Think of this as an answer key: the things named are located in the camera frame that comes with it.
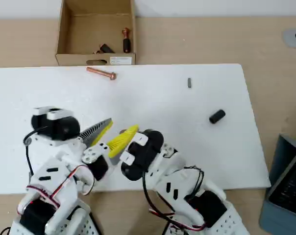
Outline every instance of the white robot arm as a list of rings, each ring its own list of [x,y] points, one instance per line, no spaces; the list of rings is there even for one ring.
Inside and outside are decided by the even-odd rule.
[[[10,235],[100,235],[91,210],[78,198],[104,180],[122,161],[131,181],[142,180],[149,211],[167,220],[165,234],[249,235],[233,205],[196,166],[186,166],[181,154],[164,142],[160,132],[139,132],[132,126],[108,143],[100,141],[112,125],[104,120],[80,133],[71,112],[36,108],[32,140],[58,148],[31,177],[17,207]],[[24,139],[28,158],[30,135]],[[162,213],[149,198],[152,188],[171,213]]]

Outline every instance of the wooden table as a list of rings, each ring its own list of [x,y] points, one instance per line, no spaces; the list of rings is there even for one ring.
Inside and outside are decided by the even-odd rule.
[[[268,167],[278,134],[296,138],[296,49],[281,40],[284,29],[296,27],[296,17],[139,18],[136,23],[137,64],[243,66]],[[0,67],[56,66],[57,24],[1,20]],[[267,234],[258,225],[263,189],[229,190],[227,196],[252,235]],[[21,198],[0,195],[0,231],[11,225]],[[85,200],[107,235],[159,235],[163,230],[164,222],[148,214],[141,191],[97,193]]]

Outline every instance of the copper bolt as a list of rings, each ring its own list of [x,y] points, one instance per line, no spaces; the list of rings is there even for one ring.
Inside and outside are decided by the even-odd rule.
[[[94,69],[91,67],[87,67],[86,70],[89,72],[94,72],[94,73],[100,74],[102,76],[109,77],[110,80],[115,80],[117,78],[117,75],[114,72],[105,72],[105,71],[97,70],[97,69]]]
[[[130,29],[129,28],[124,28],[122,30],[122,34],[124,35],[124,38],[129,38],[129,33],[130,33]]]

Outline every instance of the white board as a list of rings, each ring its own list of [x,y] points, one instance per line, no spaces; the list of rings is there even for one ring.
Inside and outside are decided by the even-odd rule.
[[[74,112],[85,129],[105,118],[122,129],[160,131],[189,165],[198,165],[223,189],[269,187],[268,171],[244,73],[237,64],[99,66],[115,81],[85,67],[0,69],[0,194],[22,193],[28,183],[24,136],[32,130],[32,108],[55,106]],[[192,88],[187,87],[187,78]],[[208,118],[223,109],[212,125]],[[32,143],[34,170],[54,151]],[[118,167],[98,190],[141,189]]]

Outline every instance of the cardboard box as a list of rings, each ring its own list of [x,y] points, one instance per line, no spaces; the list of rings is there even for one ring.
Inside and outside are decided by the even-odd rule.
[[[131,30],[131,53],[123,52],[122,30]],[[133,0],[63,0],[56,60],[60,66],[134,65]],[[107,44],[115,53],[93,54]]]

